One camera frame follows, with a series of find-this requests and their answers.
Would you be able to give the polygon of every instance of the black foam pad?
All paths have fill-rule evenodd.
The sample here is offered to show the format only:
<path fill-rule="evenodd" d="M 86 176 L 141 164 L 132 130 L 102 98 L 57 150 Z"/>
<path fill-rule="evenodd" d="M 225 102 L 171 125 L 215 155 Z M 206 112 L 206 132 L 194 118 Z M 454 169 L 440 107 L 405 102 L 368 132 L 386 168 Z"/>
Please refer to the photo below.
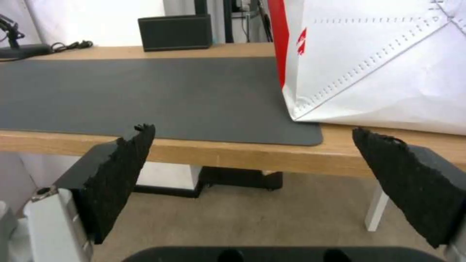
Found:
<path fill-rule="evenodd" d="M 110 233 L 149 154 L 154 125 L 136 127 L 129 140 L 117 140 L 92 147 L 55 183 L 73 193 L 86 233 L 101 244 Z"/>
<path fill-rule="evenodd" d="M 353 140 L 409 223 L 433 247 L 448 244 L 464 217 L 466 173 L 424 147 L 353 130 Z"/>

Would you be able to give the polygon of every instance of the perforated line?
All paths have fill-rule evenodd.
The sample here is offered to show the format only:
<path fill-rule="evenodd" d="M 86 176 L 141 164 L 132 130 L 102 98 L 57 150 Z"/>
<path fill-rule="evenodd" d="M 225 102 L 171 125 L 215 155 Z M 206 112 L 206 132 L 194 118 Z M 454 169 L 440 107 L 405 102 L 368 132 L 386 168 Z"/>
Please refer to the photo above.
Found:
<path fill-rule="evenodd" d="M 429 10 L 439 10 L 439 7 L 432 7 Z M 314 18 L 315 24 L 365 24 L 365 23 L 405 23 L 416 22 L 422 17 L 378 17 L 378 18 Z"/>
<path fill-rule="evenodd" d="M 432 18 L 434 22 L 438 20 L 438 18 L 433 17 Z M 424 24 L 425 27 L 430 27 L 431 24 L 427 19 L 422 20 L 422 24 Z M 321 99 L 324 98 L 323 92 L 325 94 L 329 94 L 329 92 L 338 89 L 340 86 L 342 86 L 344 83 L 350 81 L 353 77 L 356 75 L 359 75 L 363 71 L 370 69 L 373 66 L 376 66 L 377 63 L 384 58 L 386 55 L 390 55 L 392 52 L 396 52 L 398 48 L 400 48 L 405 42 L 408 42 L 410 37 L 415 37 L 418 33 L 423 32 L 422 26 L 419 24 L 416 25 L 416 29 L 410 29 L 408 30 L 409 34 L 402 34 L 398 38 L 394 39 L 392 43 L 389 43 L 387 47 L 383 47 L 381 51 L 376 52 L 374 55 L 369 56 L 368 58 L 364 59 L 359 63 L 356 67 L 354 67 L 352 70 L 348 71 L 341 77 L 337 78 L 336 80 L 332 81 L 331 84 L 327 85 L 322 89 L 322 91 L 319 91 L 317 94 L 314 95 L 314 97 L 311 97 L 309 101 L 304 101 L 303 104 L 298 106 L 298 111 L 302 111 L 306 109 L 309 106 L 314 106 L 316 103 Z"/>
<path fill-rule="evenodd" d="M 466 33 L 466 18 L 459 18 L 456 23 L 461 31 Z"/>

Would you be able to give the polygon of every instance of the desk leg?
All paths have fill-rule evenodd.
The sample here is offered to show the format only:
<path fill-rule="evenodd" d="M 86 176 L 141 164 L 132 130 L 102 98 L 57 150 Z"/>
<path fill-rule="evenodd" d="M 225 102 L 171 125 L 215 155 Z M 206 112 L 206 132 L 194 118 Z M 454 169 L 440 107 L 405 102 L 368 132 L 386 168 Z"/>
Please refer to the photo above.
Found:
<path fill-rule="evenodd" d="M 387 206 L 388 195 L 382 190 L 382 187 L 377 184 L 377 187 L 370 203 L 369 211 L 366 215 L 366 227 L 367 231 L 374 232 L 377 230 L 382 214 L 384 213 L 385 207 Z"/>

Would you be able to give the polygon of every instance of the black box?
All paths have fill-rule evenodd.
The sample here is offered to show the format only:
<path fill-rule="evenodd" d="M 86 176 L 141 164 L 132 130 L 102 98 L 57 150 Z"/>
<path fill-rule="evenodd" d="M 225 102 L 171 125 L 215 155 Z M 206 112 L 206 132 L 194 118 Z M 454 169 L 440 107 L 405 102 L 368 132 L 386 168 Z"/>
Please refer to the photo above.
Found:
<path fill-rule="evenodd" d="M 145 52 L 203 49 L 212 45 L 209 14 L 148 17 L 137 21 Z"/>

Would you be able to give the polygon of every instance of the beige carpet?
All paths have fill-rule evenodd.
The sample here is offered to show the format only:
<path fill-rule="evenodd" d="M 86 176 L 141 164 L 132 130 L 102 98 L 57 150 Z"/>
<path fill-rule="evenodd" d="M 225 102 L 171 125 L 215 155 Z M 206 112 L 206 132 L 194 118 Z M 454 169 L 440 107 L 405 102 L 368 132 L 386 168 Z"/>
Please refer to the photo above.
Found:
<path fill-rule="evenodd" d="M 403 246 L 442 256 L 389 203 L 378 230 L 364 217 L 374 179 L 285 174 L 281 190 L 213 186 L 198 199 L 134 193 L 95 262 L 154 246 Z"/>

